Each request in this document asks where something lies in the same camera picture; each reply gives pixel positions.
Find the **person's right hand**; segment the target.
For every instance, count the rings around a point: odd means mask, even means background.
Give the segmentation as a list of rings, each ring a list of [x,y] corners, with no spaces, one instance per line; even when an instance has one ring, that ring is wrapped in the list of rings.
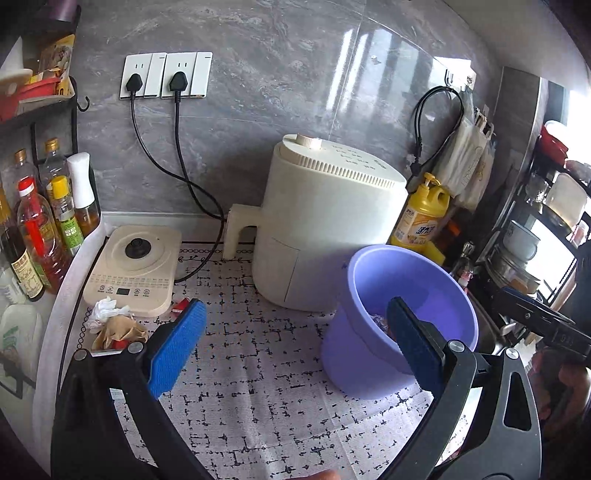
[[[544,384],[544,358],[551,350],[546,348],[536,352],[532,358],[532,368],[528,374],[534,393],[538,418],[548,421],[553,418],[548,429],[560,429],[562,425],[581,417],[586,410],[590,397],[590,377],[586,367],[579,364],[562,363],[553,382],[559,382],[571,391],[569,403],[560,415],[554,414],[551,408],[551,395]]]

